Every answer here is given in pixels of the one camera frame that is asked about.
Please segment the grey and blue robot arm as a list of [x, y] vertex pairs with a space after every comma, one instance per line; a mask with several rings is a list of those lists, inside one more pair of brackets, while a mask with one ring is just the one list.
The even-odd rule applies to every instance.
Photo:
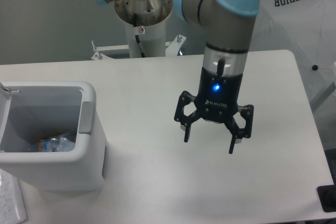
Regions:
[[165, 21], [172, 12], [207, 30], [198, 94], [181, 93], [174, 119], [190, 137], [199, 120], [225, 124], [231, 145], [250, 138], [254, 107], [237, 103], [260, 0], [95, 0], [114, 3], [127, 28], [132, 58], [165, 56]]

